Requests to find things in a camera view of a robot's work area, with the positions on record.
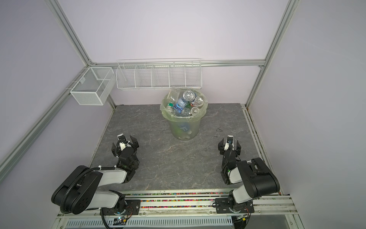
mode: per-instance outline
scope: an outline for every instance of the trash can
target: trash can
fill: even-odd
[[[160,104],[160,110],[165,119],[169,122],[170,130],[174,137],[178,138],[179,140],[190,140],[194,138],[199,131],[199,123],[201,118],[206,114],[206,109],[208,106],[208,102],[206,97],[196,89],[191,88],[181,88],[182,90],[192,90],[196,93],[197,96],[200,96],[204,104],[199,109],[198,113],[189,117],[178,117],[174,116],[171,111],[166,109],[165,104],[167,103],[168,94],[164,97]]]

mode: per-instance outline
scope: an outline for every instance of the gray marble tabletop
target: gray marble tabletop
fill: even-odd
[[[217,145],[227,135],[234,135],[242,146],[240,159],[258,157],[242,108],[238,103],[209,104],[196,137],[181,141],[173,137],[159,105],[117,106],[91,166],[114,166],[111,152],[117,135],[137,138],[140,166],[126,184],[111,184],[99,190],[116,191],[237,188],[225,185],[220,171],[222,155]]]

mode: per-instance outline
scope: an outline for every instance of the bottle label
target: bottle label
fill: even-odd
[[[174,108],[177,109],[179,113],[181,113],[184,107],[180,107],[177,104],[175,104]]]

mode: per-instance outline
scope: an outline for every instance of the wire basket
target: wire basket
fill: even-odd
[[[70,93],[80,105],[103,105],[115,83],[111,67],[89,67]]]
[[[200,59],[118,60],[117,88],[121,90],[202,87]]]

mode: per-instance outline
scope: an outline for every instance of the water bottle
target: water bottle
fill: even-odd
[[[180,113],[177,109],[173,109],[172,114],[175,115],[175,116],[178,116],[178,117],[180,116]]]
[[[183,100],[187,102],[192,102],[196,98],[196,93],[192,90],[186,90],[183,92]]]
[[[180,112],[180,115],[182,117],[189,117],[189,116],[191,116],[191,109],[189,109],[187,107],[183,108],[183,110]]]
[[[183,98],[179,98],[173,108],[177,109],[179,113],[186,107],[188,102],[184,101]]]
[[[166,107],[165,107],[168,111],[172,112],[173,111],[173,104],[169,103]]]
[[[167,102],[175,104],[179,99],[180,89],[172,87],[167,96]]]
[[[178,127],[179,127],[179,129],[181,129],[183,132],[186,132],[187,134],[192,133],[188,122],[180,122],[180,123],[178,123]]]
[[[195,115],[199,112],[199,108],[198,107],[192,107],[191,109],[191,115]]]
[[[202,107],[204,104],[203,98],[197,96],[193,102],[191,102],[192,107]]]

